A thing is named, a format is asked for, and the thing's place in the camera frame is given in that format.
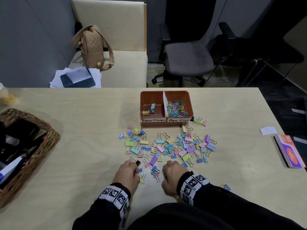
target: wicker basket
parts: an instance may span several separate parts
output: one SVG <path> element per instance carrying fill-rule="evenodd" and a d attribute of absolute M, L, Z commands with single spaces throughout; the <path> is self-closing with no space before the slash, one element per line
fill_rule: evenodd
<path fill-rule="evenodd" d="M 13 123 L 17 118 L 23 118 L 32 123 L 35 123 L 38 127 L 40 127 L 41 131 L 48 131 L 48 134 L 45 136 L 45 139 L 40 147 L 21 168 L 19 173 L 4 187 L 3 190 L 0 189 L 0 208 L 6 206 L 10 201 L 12 201 L 14 195 L 28 180 L 32 172 L 60 139 L 59 133 L 57 133 L 50 126 L 50 124 L 40 120 L 30 113 L 16 109 L 8 109 L 0 114 L 0 121 L 2 121 L 6 127 Z"/>

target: person's left hand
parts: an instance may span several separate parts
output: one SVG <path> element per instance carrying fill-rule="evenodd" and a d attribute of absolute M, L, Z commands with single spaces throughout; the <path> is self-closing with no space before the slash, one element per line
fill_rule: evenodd
<path fill-rule="evenodd" d="M 115 177 L 113 178 L 113 183 L 114 182 L 119 182 L 125 186 L 130 191 L 132 197 L 140 182 L 138 166 L 136 163 L 125 161 L 116 172 Z"/>

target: chair backrest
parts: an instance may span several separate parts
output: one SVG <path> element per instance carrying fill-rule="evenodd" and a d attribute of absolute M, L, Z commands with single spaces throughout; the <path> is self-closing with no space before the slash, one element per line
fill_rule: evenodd
<path fill-rule="evenodd" d="M 253 38 L 282 39 L 307 15 L 307 0 L 274 0 Z"/>
<path fill-rule="evenodd" d="M 207 32 L 216 0 L 167 0 L 165 23 L 172 42 L 200 40 Z"/>
<path fill-rule="evenodd" d="M 72 0 L 82 26 L 97 25 L 113 51 L 146 51 L 146 5 L 136 1 Z"/>

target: beige backpack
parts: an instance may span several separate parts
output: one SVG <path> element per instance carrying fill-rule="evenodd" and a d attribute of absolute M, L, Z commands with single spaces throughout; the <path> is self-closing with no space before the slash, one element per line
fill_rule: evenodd
<path fill-rule="evenodd" d="M 88 68 L 107 70 L 114 65 L 113 51 L 105 38 L 100 33 L 98 26 L 91 25 L 78 31 L 78 33 L 72 38 L 72 45 L 74 48 L 79 47 L 77 44 L 81 39 L 83 47 L 81 49 L 81 55 L 84 64 Z M 104 64 L 103 42 L 106 43 L 110 54 L 110 61 L 107 64 Z"/>

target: chair armrest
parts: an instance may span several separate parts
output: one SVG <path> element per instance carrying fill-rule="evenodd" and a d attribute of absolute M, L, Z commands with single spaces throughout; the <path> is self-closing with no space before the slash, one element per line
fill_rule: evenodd
<path fill-rule="evenodd" d="M 227 23 L 221 22 L 221 23 L 219 23 L 219 27 L 220 27 L 222 33 L 226 35 L 227 39 L 235 39 L 236 38 L 235 34 L 232 32 L 232 30 L 230 29 L 230 27 L 228 26 Z"/>
<path fill-rule="evenodd" d="M 169 29 L 165 23 L 159 25 L 162 41 L 170 41 Z"/>

